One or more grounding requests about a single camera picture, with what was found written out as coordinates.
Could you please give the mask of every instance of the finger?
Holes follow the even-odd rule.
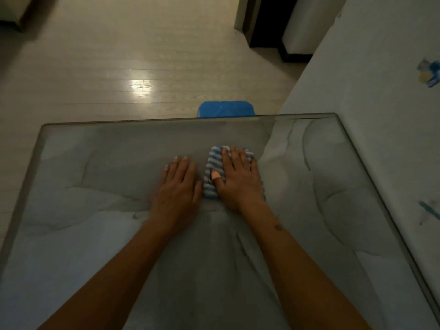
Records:
[[[182,182],[184,180],[185,173],[188,169],[188,156],[185,156],[177,166],[176,175],[174,176],[174,180],[178,182]]]
[[[195,180],[195,172],[196,172],[196,166],[195,163],[192,162],[185,174],[184,177],[184,183],[193,186],[194,180]]]
[[[231,155],[232,155],[232,163],[234,164],[235,170],[236,171],[242,170],[243,169],[242,161],[240,160],[240,155],[237,151],[237,148],[235,148],[234,146],[231,147]]]
[[[254,157],[252,157],[252,160],[250,161],[250,170],[255,176],[260,177],[260,172],[258,170],[258,165],[256,164],[256,160]]]
[[[201,181],[197,181],[194,187],[193,204],[198,204],[203,193],[203,188],[201,187]]]
[[[239,149],[240,160],[242,161],[242,166],[245,170],[250,170],[249,160],[247,158],[246,152],[243,148]]]
[[[221,195],[223,193],[224,188],[225,188],[222,177],[220,176],[220,174],[217,171],[212,170],[211,171],[211,180],[216,187],[217,194]]]
[[[169,171],[169,165],[166,165],[164,167],[164,170],[162,172],[162,180],[161,180],[161,185],[164,185],[166,182],[166,177],[168,176],[168,171]]]
[[[174,176],[176,175],[176,170],[178,165],[179,165],[179,158],[176,156],[172,164],[169,165],[168,176],[166,177],[167,181],[173,180]]]
[[[221,159],[223,162],[223,170],[226,176],[228,176],[228,174],[230,174],[231,172],[234,172],[234,167],[232,166],[231,163],[231,158],[229,157],[228,151],[226,150],[226,148],[223,148],[221,150]]]

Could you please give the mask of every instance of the hand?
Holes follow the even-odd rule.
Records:
[[[202,194],[201,182],[195,181],[195,163],[189,159],[165,166],[161,186],[153,200],[150,220],[157,221],[167,233],[174,236],[188,227],[196,215]]]
[[[247,206],[264,202],[263,185],[255,158],[249,164],[245,151],[235,147],[231,147],[232,162],[226,149],[223,148],[221,154],[226,182],[216,172],[211,172],[211,179],[224,204],[233,211],[243,213]]]

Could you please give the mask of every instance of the forearm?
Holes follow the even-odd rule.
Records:
[[[39,329],[122,329],[169,240],[157,221],[133,239]]]
[[[295,329],[369,329],[262,201],[242,211],[261,248],[283,310]]]

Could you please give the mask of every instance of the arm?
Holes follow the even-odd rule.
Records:
[[[222,152],[226,182],[217,191],[230,209],[243,214],[260,246],[281,305],[294,329],[370,329],[350,301],[295,239],[283,229],[264,201],[255,159],[232,148]]]
[[[195,164],[178,158],[164,169],[150,219],[133,239],[39,329],[122,329],[148,274],[170,239],[198,210]]]

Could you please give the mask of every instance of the blue striped cloth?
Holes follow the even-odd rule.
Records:
[[[229,157],[231,156],[231,149],[229,146],[213,146],[211,148],[211,151],[209,153],[208,162],[206,163],[205,168],[205,176],[203,177],[203,196],[205,198],[211,198],[211,199],[219,199],[219,196],[217,194],[216,187],[211,179],[211,170],[216,170],[218,173],[220,173],[223,182],[226,180],[224,170],[223,170],[223,162],[221,159],[221,150],[222,148],[226,148],[228,151]],[[252,160],[253,153],[249,151],[248,149],[245,149],[246,156],[249,160],[249,162]]]

